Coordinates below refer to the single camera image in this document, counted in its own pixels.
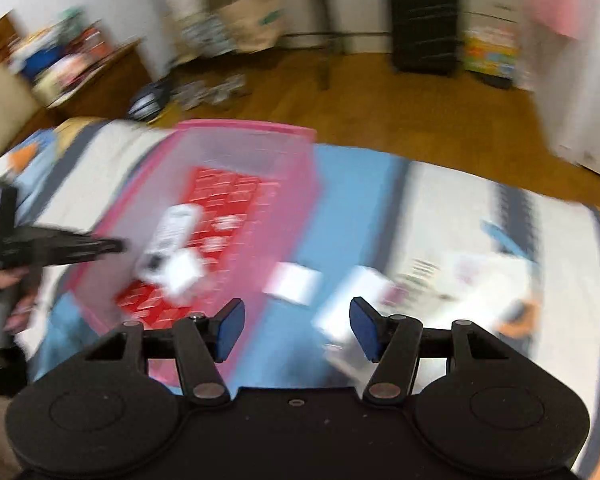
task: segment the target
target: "silver screw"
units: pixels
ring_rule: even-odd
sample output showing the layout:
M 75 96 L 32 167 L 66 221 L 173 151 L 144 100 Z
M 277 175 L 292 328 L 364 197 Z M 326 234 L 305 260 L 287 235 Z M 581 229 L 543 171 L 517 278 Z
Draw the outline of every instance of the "silver screw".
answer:
M 224 386 L 218 383 L 202 383 L 193 388 L 193 394 L 199 399 L 217 399 L 224 394 Z
M 376 399 L 395 399 L 401 391 L 400 386 L 393 383 L 376 383 L 369 388 L 369 393 Z

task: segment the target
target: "translucent plastic container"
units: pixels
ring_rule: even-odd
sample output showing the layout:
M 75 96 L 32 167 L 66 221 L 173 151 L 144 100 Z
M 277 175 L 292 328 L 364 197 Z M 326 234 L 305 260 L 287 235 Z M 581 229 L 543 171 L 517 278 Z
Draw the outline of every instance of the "translucent plastic container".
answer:
M 76 269 L 70 288 L 84 319 L 98 333 L 127 319 L 115 296 L 134 278 L 134 266 L 165 209 L 176 205 L 195 167 L 231 170 L 277 182 L 247 213 L 248 227 L 223 285 L 202 308 L 214 315 L 231 298 L 242 298 L 246 325 L 220 370 L 227 376 L 257 323 L 265 303 L 262 289 L 274 265 L 288 260 L 318 195 L 314 166 L 315 132 L 285 124 L 255 121 L 194 120 L 156 149 L 100 223 L 96 234 L 128 240 L 124 254 L 106 256 Z M 171 362 L 152 364 L 152 375 L 177 384 Z

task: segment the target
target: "wooden floor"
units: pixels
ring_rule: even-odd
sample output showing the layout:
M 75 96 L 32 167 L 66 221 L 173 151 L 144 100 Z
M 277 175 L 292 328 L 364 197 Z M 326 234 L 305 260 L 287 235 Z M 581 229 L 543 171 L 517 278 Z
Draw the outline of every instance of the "wooden floor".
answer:
M 600 176 L 547 151 L 527 92 L 490 88 L 468 73 L 394 74 L 383 54 L 334 58 L 331 88 L 321 91 L 319 59 L 316 51 L 276 51 L 184 69 L 181 78 L 200 71 L 208 84 L 245 73 L 251 92 L 227 110 L 203 105 L 188 116 L 308 126 L 318 142 L 391 152 L 600 206 Z

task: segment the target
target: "black drawer unit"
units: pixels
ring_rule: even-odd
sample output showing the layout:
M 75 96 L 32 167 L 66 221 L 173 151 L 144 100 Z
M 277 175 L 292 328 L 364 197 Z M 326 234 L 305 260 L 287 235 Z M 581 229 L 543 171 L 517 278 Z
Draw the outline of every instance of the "black drawer unit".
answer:
M 394 66 L 403 72 L 453 73 L 460 0 L 390 2 Z

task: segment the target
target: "pink towel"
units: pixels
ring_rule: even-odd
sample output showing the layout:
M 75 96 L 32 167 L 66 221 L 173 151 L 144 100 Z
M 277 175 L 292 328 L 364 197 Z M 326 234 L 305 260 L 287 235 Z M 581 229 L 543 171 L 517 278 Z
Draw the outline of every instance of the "pink towel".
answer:
M 577 0 L 530 0 L 531 14 L 558 34 L 577 38 L 580 20 L 576 3 Z

